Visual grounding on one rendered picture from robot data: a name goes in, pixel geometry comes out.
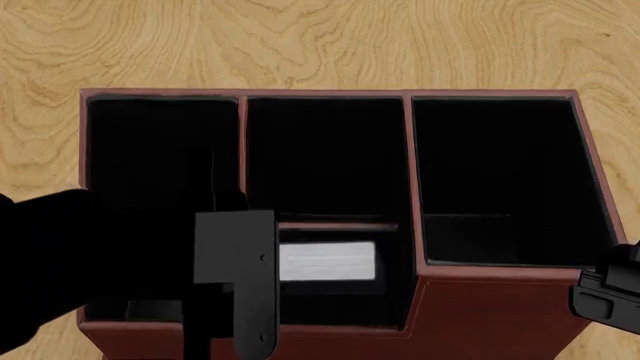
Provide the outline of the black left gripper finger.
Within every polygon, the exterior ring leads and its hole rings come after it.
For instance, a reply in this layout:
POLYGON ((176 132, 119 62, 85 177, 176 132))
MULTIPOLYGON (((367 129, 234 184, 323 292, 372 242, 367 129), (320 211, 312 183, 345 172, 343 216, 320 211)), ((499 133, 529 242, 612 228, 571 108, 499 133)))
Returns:
POLYGON ((216 212, 237 212, 249 209, 246 194, 239 189, 226 189, 215 192, 216 212))
POLYGON ((209 148, 196 148, 188 153, 187 197, 195 212, 215 209, 214 152, 209 148))

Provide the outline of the book with white pages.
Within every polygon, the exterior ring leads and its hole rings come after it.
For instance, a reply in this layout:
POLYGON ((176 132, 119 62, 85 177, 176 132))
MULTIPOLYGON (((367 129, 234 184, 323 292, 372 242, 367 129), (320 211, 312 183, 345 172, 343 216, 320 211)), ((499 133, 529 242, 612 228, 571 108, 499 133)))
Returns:
POLYGON ((279 248, 280 281, 373 281, 373 242, 284 244, 279 248))

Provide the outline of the brown leather caddy black interior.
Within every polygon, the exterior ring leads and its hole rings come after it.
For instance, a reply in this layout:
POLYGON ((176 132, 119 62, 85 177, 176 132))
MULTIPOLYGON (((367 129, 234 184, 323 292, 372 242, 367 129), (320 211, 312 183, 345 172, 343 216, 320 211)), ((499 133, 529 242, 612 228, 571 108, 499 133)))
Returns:
MULTIPOLYGON (((626 241, 570 90, 85 89, 89 146, 240 153, 275 215, 267 360, 554 360, 588 321, 570 287, 626 241), (373 281, 280 281, 284 244, 373 242, 373 281)), ((106 360, 183 360, 176 299, 98 299, 106 360)))

